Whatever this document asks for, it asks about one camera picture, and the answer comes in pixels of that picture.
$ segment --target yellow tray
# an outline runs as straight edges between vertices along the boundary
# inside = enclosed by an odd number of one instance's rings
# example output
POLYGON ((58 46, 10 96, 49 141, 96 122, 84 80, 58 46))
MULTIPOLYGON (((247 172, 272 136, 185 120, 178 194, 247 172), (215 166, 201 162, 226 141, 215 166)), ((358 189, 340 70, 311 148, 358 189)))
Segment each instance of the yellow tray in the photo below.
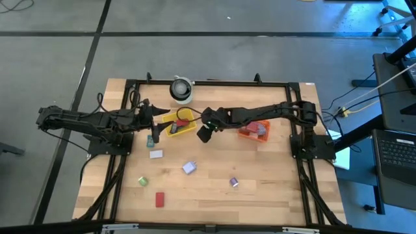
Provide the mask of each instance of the yellow tray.
MULTIPOLYGON (((182 109, 179 111, 178 115, 181 119, 188 119, 188 120, 194 119, 194 115, 192 114, 192 111, 190 109, 182 109)), ((162 122, 164 123, 169 122, 169 121, 176 121, 176 120, 177 120, 176 112, 162 116, 162 122)), ((167 127, 165 130, 166 130, 166 134, 168 135, 168 137, 174 137, 182 133, 186 133, 187 131, 191 131, 195 128, 196 128, 196 121, 193 121, 193 122, 190 122, 188 125, 182 127, 177 133, 174 133, 174 134, 170 133, 170 130, 172 129, 172 124, 169 125, 169 127, 167 127)))

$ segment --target gray concrete floor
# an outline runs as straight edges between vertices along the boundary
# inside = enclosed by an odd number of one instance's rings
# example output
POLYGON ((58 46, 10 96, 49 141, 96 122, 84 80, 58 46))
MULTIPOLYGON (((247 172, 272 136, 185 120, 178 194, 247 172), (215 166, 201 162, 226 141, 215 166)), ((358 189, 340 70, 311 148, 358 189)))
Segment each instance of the gray concrete floor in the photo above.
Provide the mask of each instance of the gray concrete floor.
MULTIPOLYGON (((94 31, 103 5, 98 0, 35 0, 33 8, 0 14, 0 31, 94 31)), ((372 32, 389 21, 378 15, 382 8, 381 3, 322 0, 119 0, 112 2, 104 30, 372 32)), ((29 222, 57 143, 36 129, 37 110, 70 106, 91 41, 0 37, 0 142, 26 149, 23 157, 0 156, 0 226, 29 222)), ((386 38, 101 38, 79 109, 95 108, 96 94, 104 91, 108 78, 144 78, 146 72, 155 79, 183 75, 236 81, 250 81, 258 72, 264 81, 314 82, 321 105, 327 107, 351 89, 352 79, 372 72, 373 53, 394 51, 400 45, 399 40, 386 38)), ((366 91, 360 88, 344 100, 366 91)), ((348 132, 378 113, 380 106, 374 105, 341 124, 348 132)), ((77 133, 71 140, 87 145, 77 133)), ((84 161, 85 153, 69 145, 46 222, 70 220, 84 161)), ((386 215, 380 216, 362 210, 362 205, 374 204, 370 187, 344 181, 339 186, 349 224, 401 232, 416 229, 411 211, 386 206, 386 215)))

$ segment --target laptop keyboard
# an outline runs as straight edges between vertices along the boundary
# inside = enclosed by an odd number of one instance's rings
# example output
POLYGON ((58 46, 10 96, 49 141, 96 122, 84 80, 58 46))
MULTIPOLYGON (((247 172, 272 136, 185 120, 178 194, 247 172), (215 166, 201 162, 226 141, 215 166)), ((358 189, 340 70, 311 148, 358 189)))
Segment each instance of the laptop keyboard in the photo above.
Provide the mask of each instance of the laptop keyboard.
POLYGON ((379 138, 382 163, 416 169, 416 146, 379 138))

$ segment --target wooden table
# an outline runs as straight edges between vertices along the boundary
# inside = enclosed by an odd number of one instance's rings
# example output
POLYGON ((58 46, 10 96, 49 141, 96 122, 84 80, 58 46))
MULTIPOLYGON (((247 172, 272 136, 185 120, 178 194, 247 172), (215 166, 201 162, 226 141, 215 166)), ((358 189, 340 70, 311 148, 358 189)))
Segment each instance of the wooden table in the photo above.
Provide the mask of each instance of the wooden table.
MULTIPOLYGON (((119 109, 125 79, 109 79, 103 105, 119 109)), ((317 104, 313 83, 301 83, 303 100, 317 104)), ((168 85, 140 85, 142 99, 156 107, 176 111, 180 106, 170 97, 168 85)), ((206 107, 254 108, 286 101, 285 89, 279 87, 195 86, 189 107, 202 111, 206 107)), ((161 116, 155 117, 160 122, 161 116)), ((150 131, 135 133, 133 150, 127 157, 117 221, 165 222, 187 224, 259 224, 305 225, 296 161, 291 157, 290 122, 283 118, 270 120, 267 143, 237 136, 236 130, 213 133, 204 144, 196 131, 177 137, 161 133, 160 143, 152 150, 163 150, 163 158, 150 159, 146 147, 150 131), (195 161, 198 169, 186 175, 182 166, 195 161), (141 187, 138 178, 149 180, 141 187), (239 186, 229 180, 236 177, 239 186), (164 192, 165 205, 155 208, 155 193, 164 192)), ((324 134, 321 123, 315 128, 324 134)), ((109 156, 98 156, 85 168, 73 217, 80 217, 102 191, 109 156)), ((337 178, 332 165, 315 160, 320 195, 345 222, 337 178)), ((105 217, 109 217, 112 195, 107 200, 105 217)), ((313 221, 315 206, 309 195, 313 221)))

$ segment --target white cable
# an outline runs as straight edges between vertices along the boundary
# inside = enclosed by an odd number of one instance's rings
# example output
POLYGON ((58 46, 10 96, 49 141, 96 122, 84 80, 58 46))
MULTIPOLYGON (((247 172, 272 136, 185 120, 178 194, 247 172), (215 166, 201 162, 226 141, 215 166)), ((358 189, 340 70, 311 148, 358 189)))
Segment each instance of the white cable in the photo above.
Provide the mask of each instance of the white cable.
POLYGON ((353 102, 353 101, 355 101, 355 100, 357 100, 357 99, 359 99, 359 98, 362 98, 363 96, 366 96, 367 94, 371 93, 371 92, 372 92, 372 91, 374 91, 374 90, 379 89, 379 88, 380 88, 380 87, 382 87, 383 85, 385 85, 385 84, 387 84, 388 82, 392 81, 394 78, 398 77, 399 75, 402 75, 402 73, 404 73, 405 71, 407 71, 407 70, 409 70, 410 68, 414 67, 414 65, 416 65, 416 63, 412 64, 410 67, 406 68, 405 70, 403 70, 403 71, 401 71, 401 72, 397 73, 397 74, 396 74, 395 76, 393 76, 392 78, 390 78, 390 79, 388 79, 388 80, 384 81, 384 83, 382 83, 381 85, 377 86, 376 88, 373 88, 372 90, 368 91, 367 93, 365 93, 365 94, 363 94, 363 95, 361 95, 361 96, 359 96, 359 97, 354 98, 353 100, 351 100, 351 101, 349 101, 349 102, 345 103, 344 105, 341 105, 341 107, 339 107, 339 109, 338 109, 338 110, 337 110, 337 112, 335 112, 335 113, 338 113, 338 112, 339 112, 339 110, 341 110, 341 109, 342 109, 342 107, 346 107, 346 106, 347 106, 348 104, 350 104, 351 102, 353 102))

